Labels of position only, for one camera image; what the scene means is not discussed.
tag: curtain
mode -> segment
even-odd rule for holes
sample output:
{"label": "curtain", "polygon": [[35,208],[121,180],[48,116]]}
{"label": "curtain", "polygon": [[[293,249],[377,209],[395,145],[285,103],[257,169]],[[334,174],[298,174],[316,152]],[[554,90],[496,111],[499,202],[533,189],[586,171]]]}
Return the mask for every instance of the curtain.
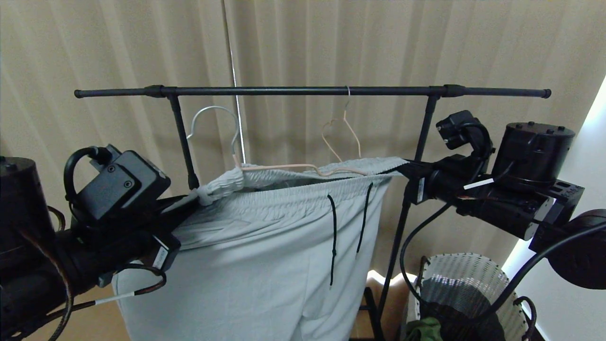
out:
{"label": "curtain", "polygon": [[[79,100],[75,89],[233,86],[234,74],[239,86],[551,88],[548,100],[465,96],[438,102],[434,123],[469,109],[498,147],[509,122],[578,131],[606,73],[603,1],[3,1],[0,12],[0,152],[34,159],[48,203],[63,212],[64,163],[91,145],[133,149],[172,179],[166,195],[188,192],[167,100]],[[342,117],[347,101],[363,157],[413,158],[424,97],[248,96],[239,98],[247,161],[337,161],[321,132]],[[188,132],[202,107],[236,109],[227,96],[182,97],[181,104]],[[206,183],[233,167],[233,120],[208,113],[196,130],[190,148]],[[342,121],[325,134],[343,160],[358,157]],[[432,128],[424,160],[451,153]],[[84,163],[76,170],[77,189],[95,176]],[[373,261],[381,273],[405,184],[394,181],[385,200]],[[406,231],[439,206],[413,207]],[[410,271],[420,255],[441,252],[505,260],[513,237],[453,211],[411,244]]]}
{"label": "curtain", "polygon": [[[438,101],[433,122],[468,109],[498,147],[505,125],[538,121],[578,131],[606,73],[603,1],[238,1],[225,0],[239,86],[430,86],[550,88],[548,100],[473,97]],[[424,97],[250,96],[241,98],[248,162],[337,161],[322,126],[343,116],[363,157],[413,158]],[[358,157],[342,121],[325,130],[342,159]],[[469,153],[469,148],[457,150]],[[450,155],[432,129],[424,161]],[[405,180],[387,194],[373,267],[384,273]],[[440,206],[412,207],[406,232]],[[407,252],[478,252],[503,263],[516,239],[451,209]]]}

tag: robotic arm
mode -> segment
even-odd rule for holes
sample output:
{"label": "robotic arm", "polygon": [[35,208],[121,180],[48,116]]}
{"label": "robotic arm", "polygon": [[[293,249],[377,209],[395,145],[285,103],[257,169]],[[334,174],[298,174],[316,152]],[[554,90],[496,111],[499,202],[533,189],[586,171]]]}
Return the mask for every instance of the robotic arm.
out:
{"label": "robotic arm", "polygon": [[[601,231],[566,242],[548,259],[569,282],[606,289],[606,210],[570,220],[584,189],[557,179],[574,132],[547,124],[511,123],[488,175],[494,149],[477,118],[458,112],[438,122],[437,128],[449,149],[470,143],[473,152],[399,167],[410,180],[406,200],[420,204],[438,199],[457,207],[458,214],[480,218],[518,238],[534,237],[530,249],[535,252],[601,224]],[[91,158],[99,175],[77,193],[73,172],[83,157]],[[34,161],[3,157],[0,163],[1,340],[21,340],[63,317],[51,337],[55,340],[71,311],[95,304],[73,306],[73,296],[107,285],[116,271],[125,268],[163,278],[133,295],[160,288],[181,246],[171,232],[199,209],[196,200],[182,201],[183,196],[158,200],[170,179],[136,152],[122,153],[112,145],[89,147],[76,151],[65,165],[72,223],[69,230],[55,232]],[[143,265],[130,264],[137,259]],[[65,309],[49,314],[66,301]]]}

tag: woven white basket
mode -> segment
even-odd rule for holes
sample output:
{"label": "woven white basket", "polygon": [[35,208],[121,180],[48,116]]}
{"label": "woven white basket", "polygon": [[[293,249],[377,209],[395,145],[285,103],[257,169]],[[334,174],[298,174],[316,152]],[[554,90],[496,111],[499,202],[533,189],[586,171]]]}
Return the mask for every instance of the woven white basket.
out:
{"label": "woven white basket", "polygon": [[[428,259],[422,273],[417,278],[421,288],[417,292],[427,302],[450,306],[474,317],[492,304],[509,283],[505,273],[499,266],[478,254],[441,254]],[[527,323],[519,305],[513,302],[517,298],[512,294],[492,319],[492,325],[482,322],[478,329],[489,331],[494,323],[503,329],[506,341],[520,341],[527,330]],[[419,302],[411,295],[415,305],[416,319],[421,318]],[[482,339],[492,339],[483,334]]]}

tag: brown floor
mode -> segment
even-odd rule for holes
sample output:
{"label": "brown floor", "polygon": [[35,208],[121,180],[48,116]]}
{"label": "brown floor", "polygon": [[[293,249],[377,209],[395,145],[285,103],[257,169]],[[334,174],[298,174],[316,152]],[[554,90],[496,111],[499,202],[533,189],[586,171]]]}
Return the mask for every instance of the brown floor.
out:
{"label": "brown floor", "polygon": [[[387,340],[393,340],[400,321],[402,320],[402,310],[408,296],[408,289],[403,281],[395,283],[390,287],[388,295],[388,304],[385,306],[385,312],[382,319],[382,326]],[[369,280],[368,286],[373,290],[375,301],[379,301],[382,285],[374,280]],[[113,295],[111,286],[105,288],[94,288],[76,298],[76,304],[88,300],[101,299]],[[46,341],[53,334],[59,319],[53,323],[43,326],[34,334],[26,338],[27,341]],[[351,331],[351,337],[354,338],[372,338],[372,328],[368,313],[358,312],[358,318]],[[99,306],[92,306],[72,314],[72,317],[65,327],[63,334],[59,338],[63,341],[89,340],[89,341],[129,341],[126,327],[120,316],[120,311],[116,302],[105,303]]]}

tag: laundry basket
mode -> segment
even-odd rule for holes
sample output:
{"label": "laundry basket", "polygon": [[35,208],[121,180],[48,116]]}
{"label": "laundry basket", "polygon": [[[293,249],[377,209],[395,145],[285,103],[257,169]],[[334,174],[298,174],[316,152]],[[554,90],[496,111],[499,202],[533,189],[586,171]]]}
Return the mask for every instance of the laundry basket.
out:
{"label": "laundry basket", "polygon": [[482,314],[505,289],[509,279],[499,266],[478,254],[441,254],[424,257],[416,290],[427,302],[421,305],[411,295],[416,319],[433,316],[440,320],[444,341],[520,341],[530,339],[536,316],[527,320],[520,299],[512,294],[499,310],[475,325],[447,323],[441,316],[466,319]]}

